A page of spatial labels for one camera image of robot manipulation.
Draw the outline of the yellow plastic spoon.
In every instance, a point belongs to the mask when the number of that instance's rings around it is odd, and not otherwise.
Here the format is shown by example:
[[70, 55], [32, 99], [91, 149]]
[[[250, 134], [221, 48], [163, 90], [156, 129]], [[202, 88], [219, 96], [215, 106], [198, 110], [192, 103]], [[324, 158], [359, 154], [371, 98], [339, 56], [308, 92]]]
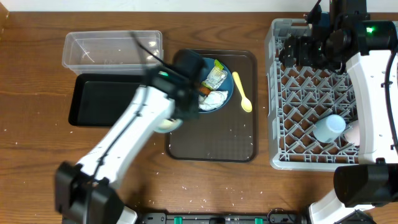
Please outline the yellow plastic spoon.
[[238, 72], [233, 72], [232, 76], [233, 76], [233, 80], [234, 80], [234, 82], [235, 82], [235, 84], [236, 84], [236, 86], [238, 88], [239, 94], [241, 95], [241, 107], [242, 107], [242, 109], [245, 112], [250, 113], [252, 111], [252, 103], [246, 97], [243, 85], [241, 83], [241, 79], [240, 79], [239, 73]]

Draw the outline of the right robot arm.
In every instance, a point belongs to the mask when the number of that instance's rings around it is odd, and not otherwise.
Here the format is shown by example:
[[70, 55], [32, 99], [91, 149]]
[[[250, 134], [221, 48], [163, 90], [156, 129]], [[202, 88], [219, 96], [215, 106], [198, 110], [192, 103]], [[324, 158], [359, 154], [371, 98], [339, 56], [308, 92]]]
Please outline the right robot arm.
[[279, 55], [294, 65], [345, 71], [359, 122], [359, 164], [335, 170], [333, 190], [302, 223], [370, 223], [366, 211], [397, 201], [397, 29], [371, 19], [365, 1], [331, 1], [305, 15], [309, 37], [291, 37]]

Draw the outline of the light blue plastic cup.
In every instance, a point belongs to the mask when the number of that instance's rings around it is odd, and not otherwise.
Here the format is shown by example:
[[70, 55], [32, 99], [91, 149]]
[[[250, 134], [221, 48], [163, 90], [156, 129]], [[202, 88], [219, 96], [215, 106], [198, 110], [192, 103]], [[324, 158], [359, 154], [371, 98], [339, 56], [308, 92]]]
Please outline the light blue plastic cup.
[[313, 135], [322, 143], [331, 143], [338, 138], [346, 128], [343, 117], [331, 114], [315, 123]]

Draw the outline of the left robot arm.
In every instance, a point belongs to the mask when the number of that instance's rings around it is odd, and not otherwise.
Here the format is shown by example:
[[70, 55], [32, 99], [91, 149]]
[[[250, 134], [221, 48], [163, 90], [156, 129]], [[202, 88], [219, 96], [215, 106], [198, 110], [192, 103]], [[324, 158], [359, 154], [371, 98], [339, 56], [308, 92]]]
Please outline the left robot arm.
[[138, 214], [119, 198], [117, 188], [164, 120], [198, 114], [202, 65], [166, 65], [146, 71], [134, 98], [106, 136], [74, 166], [55, 173], [55, 210], [75, 223], [135, 223]]

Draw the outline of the light blue bowl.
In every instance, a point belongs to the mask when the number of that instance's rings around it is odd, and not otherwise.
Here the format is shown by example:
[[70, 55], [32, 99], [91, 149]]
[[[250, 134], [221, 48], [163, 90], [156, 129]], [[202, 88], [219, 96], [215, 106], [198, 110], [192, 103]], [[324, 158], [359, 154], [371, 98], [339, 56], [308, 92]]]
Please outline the light blue bowl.
[[156, 133], [170, 133], [183, 124], [181, 119], [164, 119], [155, 129]]

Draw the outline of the pink plastic cup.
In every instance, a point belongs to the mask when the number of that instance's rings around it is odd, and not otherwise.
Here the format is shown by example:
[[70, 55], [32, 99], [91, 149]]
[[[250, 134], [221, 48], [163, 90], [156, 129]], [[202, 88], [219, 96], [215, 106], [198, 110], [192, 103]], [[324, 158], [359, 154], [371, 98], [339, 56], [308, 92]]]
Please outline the pink plastic cup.
[[345, 140], [354, 146], [360, 145], [360, 130], [359, 121], [353, 121], [346, 125], [346, 130], [343, 133]]

